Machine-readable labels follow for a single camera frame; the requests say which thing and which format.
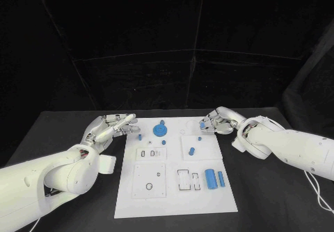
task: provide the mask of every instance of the small blue object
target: small blue object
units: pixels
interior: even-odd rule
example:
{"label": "small blue object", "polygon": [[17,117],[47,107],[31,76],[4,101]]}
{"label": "small blue object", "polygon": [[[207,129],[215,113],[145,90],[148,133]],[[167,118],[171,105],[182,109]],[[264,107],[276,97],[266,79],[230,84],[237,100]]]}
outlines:
{"label": "small blue object", "polygon": [[215,180],[213,169],[205,169],[205,178],[207,178],[207,188],[215,189],[217,188],[217,180]]}
{"label": "small blue object", "polygon": [[218,176],[220,186],[224,187],[223,173],[221,173],[221,172],[217,172],[217,176]]}
{"label": "small blue object", "polygon": [[191,147],[191,148],[190,148],[188,155],[192,155],[192,153],[194,153],[194,148]]}
{"label": "small blue object", "polygon": [[159,124],[152,128],[152,133],[158,137],[162,137],[167,134],[165,122],[162,120],[159,121]]}

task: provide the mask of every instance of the black backdrop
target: black backdrop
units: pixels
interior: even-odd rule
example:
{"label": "black backdrop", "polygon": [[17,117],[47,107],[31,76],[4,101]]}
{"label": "black backdrop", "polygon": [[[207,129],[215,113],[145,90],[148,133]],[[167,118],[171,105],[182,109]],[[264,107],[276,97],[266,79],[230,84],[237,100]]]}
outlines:
{"label": "black backdrop", "polygon": [[0,2],[4,164],[40,111],[273,106],[322,2]]}

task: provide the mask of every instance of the white robotic arm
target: white robotic arm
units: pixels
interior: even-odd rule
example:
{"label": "white robotic arm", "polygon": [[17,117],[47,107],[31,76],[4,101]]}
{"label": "white robotic arm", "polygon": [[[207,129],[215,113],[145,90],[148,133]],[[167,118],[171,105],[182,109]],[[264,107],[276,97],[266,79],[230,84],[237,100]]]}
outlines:
{"label": "white robotic arm", "polygon": [[246,119],[234,111],[218,107],[200,121],[200,128],[237,134],[231,146],[259,159],[270,153],[290,166],[334,180],[334,140],[283,127],[266,117]]}
{"label": "white robotic arm", "polygon": [[99,116],[80,144],[0,169],[0,231],[12,232],[92,187],[97,173],[113,172],[115,157],[99,155],[112,137],[139,132],[135,115]]}

